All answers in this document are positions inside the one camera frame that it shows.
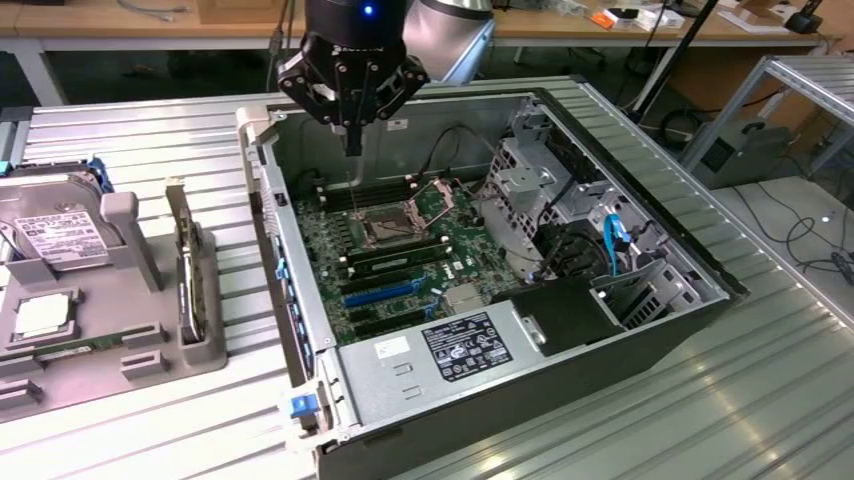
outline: blue latch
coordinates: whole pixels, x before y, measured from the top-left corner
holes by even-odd
[[[103,193],[113,193],[114,190],[111,188],[111,183],[109,183],[109,177],[106,176],[106,165],[97,157],[90,157],[89,161],[85,162],[85,166],[97,172],[97,176],[99,178],[101,190]]]
[[[604,217],[601,237],[604,240],[604,249],[608,251],[608,257],[611,258],[611,275],[616,276],[619,270],[616,268],[616,250],[613,241],[621,240],[624,243],[631,243],[631,236],[625,232],[623,222],[619,221],[619,215],[615,213],[611,213]]]
[[[276,278],[278,280],[288,278],[288,267],[284,266],[284,257],[278,258],[278,264],[276,265]]]
[[[290,399],[290,418],[304,417],[320,410],[317,395],[301,395]]]

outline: power supply label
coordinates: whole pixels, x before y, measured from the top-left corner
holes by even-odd
[[[441,378],[454,382],[512,360],[489,316],[481,312],[421,330]]]

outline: wire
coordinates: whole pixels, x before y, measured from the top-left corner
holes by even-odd
[[[667,5],[664,4],[664,2],[661,2],[661,8],[657,12],[657,18],[655,19],[655,25],[652,25],[652,30],[649,30],[649,35],[645,37],[645,42],[643,43],[643,47],[640,48],[640,60],[643,60],[643,55],[647,51],[647,49],[649,48],[649,43],[652,42],[652,37],[655,37],[655,32],[657,31],[657,25],[661,22],[661,17],[664,16],[664,10],[667,10]],[[613,98],[613,105],[619,105],[619,101],[620,98],[623,97],[623,90],[625,89],[625,83],[628,82],[628,75],[625,75],[623,77],[623,81],[619,85],[619,90],[616,91],[616,97]]]
[[[533,221],[533,226],[536,227],[537,231],[538,231],[538,222],[542,219],[545,212],[550,210],[552,207],[557,204],[557,202],[560,201],[565,193],[569,191],[569,188],[572,187],[572,185],[574,185],[574,180],[569,178],[562,184],[562,187],[560,187],[560,191],[557,192],[557,195],[554,195],[554,198],[550,199],[550,201],[542,206],[542,209],[538,211],[538,214],[536,215],[536,220]]]
[[[764,102],[773,95],[776,95],[777,93],[781,93],[783,91],[784,91],[784,87],[776,89],[773,92],[768,93],[761,98],[757,98],[757,99],[744,103],[739,108],[751,107],[751,106]],[[657,124],[657,136],[659,136],[664,146],[668,147],[668,148],[672,148],[672,149],[683,149],[685,147],[685,145],[687,145],[687,142],[684,140],[673,140],[667,135],[667,132],[673,130],[673,129],[668,128],[668,125],[671,124],[671,122],[676,118],[684,117],[687,120],[689,120],[691,123],[692,123],[692,129],[693,129],[693,131],[696,131],[699,129],[700,125],[703,124],[703,121],[697,117],[697,114],[717,113],[720,111],[723,111],[723,108],[712,108],[712,109],[708,109],[708,110],[699,110],[699,109],[693,109],[693,108],[685,107],[685,108],[679,108],[676,110],[671,110],[669,112],[667,112],[667,114],[661,117],[660,123]]]
[[[829,55],[829,40],[827,40],[827,37],[819,31],[815,32],[815,35],[824,41],[824,46],[827,47],[824,55]]]
[[[266,51],[269,53],[269,61],[266,63],[266,79],[264,80],[264,91],[272,92],[272,73],[276,67],[276,60],[278,58],[278,52],[281,51],[281,42],[284,37],[284,31],[281,30],[281,26],[284,25],[284,15],[288,12],[288,8],[290,10],[290,20],[293,18],[293,8],[290,6],[290,0],[284,0],[281,3],[281,10],[278,10],[278,18],[276,20],[276,26],[272,29],[272,34],[269,35],[269,45],[266,47]],[[290,27],[288,26],[288,38],[286,38],[286,46],[290,46]]]
[[[534,258],[530,257],[525,257],[524,255],[521,255],[518,252],[516,252],[514,250],[512,250],[510,248],[506,248],[505,245],[501,245],[501,248],[504,250],[506,250],[506,253],[512,253],[516,257],[518,257],[521,260],[526,260],[528,262],[538,262],[538,260],[536,260]]]
[[[560,234],[560,239],[557,240],[557,243],[554,244],[550,251],[548,252],[548,255],[545,255],[545,259],[540,264],[540,269],[534,274],[534,278],[540,278],[540,279],[542,278],[542,275],[545,274],[545,270],[548,269],[548,264],[553,260],[554,255],[557,254],[557,251],[560,250],[560,247],[562,246],[562,242],[566,240],[566,238],[577,238],[584,243],[592,246],[593,251],[596,252],[596,257],[599,257],[599,261],[604,266],[604,272],[607,273],[609,263],[608,263],[607,255],[604,254],[604,249],[601,248],[601,245],[599,245],[599,242],[596,242],[589,237],[589,235],[585,235],[584,233],[580,233],[580,232],[569,232],[568,228],[564,228],[562,233]]]
[[[461,123],[454,123],[453,125],[450,125],[449,127],[446,127],[444,130],[441,130],[441,133],[438,133],[438,137],[436,138],[436,141],[432,144],[432,147],[429,148],[429,153],[426,154],[426,160],[424,160],[424,163],[421,164],[421,168],[418,168],[417,173],[414,174],[414,181],[420,181],[421,178],[424,178],[424,175],[426,174],[426,171],[429,170],[429,165],[432,164],[432,157],[436,153],[436,148],[438,147],[438,144],[441,143],[441,139],[444,138],[444,136],[456,131],[456,130],[464,130],[465,132],[468,132],[470,134],[470,136],[473,136],[477,141],[480,142],[480,145],[482,145],[482,147],[489,151],[489,153],[492,154],[492,157],[497,156],[497,150],[494,149],[494,147],[492,146],[492,144],[489,143],[489,141],[485,139],[485,137],[482,136],[482,134],[480,134],[473,128],[470,128],[468,125],[464,125]],[[453,150],[453,155],[450,155],[450,159],[448,160],[448,168],[456,158],[456,155],[458,153],[458,141],[456,143],[456,149]]]
[[[813,230],[813,228],[815,228],[815,219],[812,217],[800,217],[800,214],[797,213],[797,211],[793,208],[791,208],[791,206],[788,206],[785,203],[783,203],[773,195],[771,195],[771,193],[764,189],[761,184],[756,183],[756,186],[764,192],[767,197],[773,202],[776,202],[780,206],[783,206],[793,214],[793,216],[797,218],[797,221],[795,222],[795,224],[788,229],[788,232],[785,232],[785,238],[783,238],[783,239],[775,238],[773,236],[771,236],[771,234],[764,229],[764,225],[761,224],[761,221],[759,220],[759,216],[756,215],[756,212],[753,211],[752,207],[749,206],[749,203],[747,202],[747,199],[741,195],[741,192],[737,190],[737,187],[732,187],[732,190],[735,191],[741,203],[744,204],[744,207],[747,207],[747,211],[749,212],[749,215],[751,215],[753,221],[756,222],[756,225],[759,227],[759,230],[761,231],[761,234],[773,243],[779,243],[779,244],[785,246],[785,251],[788,252],[788,256],[795,261],[795,266],[796,267],[803,267],[801,271],[804,273],[805,273],[805,270],[808,268],[812,268],[812,269],[823,271],[823,272],[839,273],[840,275],[843,275],[841,270],[839,269],[839,267],[835,266],[835,262],[832,261],[832,259],[800,260],[797,258],[797,256],[795,255],[795,253],[793,253],[791,244],[792,244],[792,242],[795,242],[796,240],[801,239],[803,237],[805,237],[805,235],[808,235],[811,233],[824,243],[827,243],[827,245],[831,248],[836,249],[839,252],[845,253],[848,255],[848,257],[851,257],[849,252],[843,247],[843,245],[844,245],[844,234],[845,234],[844,221],[847,219],[847,211],[848,211],[847,206],[845,206],[844,215],[841,217],[841,222],[843,222],[841,223],[841,241],[840,241],[840,245],[835,245],[829,240],[827,240],[827,238],[824,238],[824,236],[821,234],[819,234]],[[800,234],[793,235],[793,232],[795,232],[795,230],[797,229],[799,226],[804,227],[804,231]],[[831,269],[831,268],[823,268],[823,267],[815,266],[815,264],[820,264],[820,263],[829,263],[831,265],[833,265],[833,268]]]
[[[130,10],[130,11],[133,11],[135,13],[141,13],[142,15],[147,15],[150,17],[154,17],[154,18],[162,20],[163,22],[173,22],[174,21],[174,17],[172,17],[170,15],[161,15],[161,14],[163,14],[163,13],[186,13],[186,12],[189,12],[189,8],[185,7],[185,6],[170,7],[170,8],[139,7],[130,0],[115,0],[115,3],[125,10]]]

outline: barcode label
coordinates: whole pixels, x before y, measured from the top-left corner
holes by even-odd
[[[15,218],[18,234],[53,264],[106,255],[106,246],[87,212]]]

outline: sticker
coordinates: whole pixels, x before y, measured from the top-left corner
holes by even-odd
[[[441,378],[448,382],[512,360],[485,312],[426,328],[421,334]]]
[[[106,246],[87,212],[15,218],[14,226],[47,263],[106,255]]]
[[[396,120],[388,120],[385,122],[385,130],[393,132],[394,130],[405,130],[409,126],[408,118],[398,118]]]
[[[373,348],[376,349],[376,357],[381,360],[408,352],[409,342],[405,341],[405,337],[394,337],[390,340],[376,342]]]
[[[441,270],[444,270],[444,276],[448,277],[448,280],[453,280],[453,272],[450,271],[450,266],[446,263],[441,264]]]

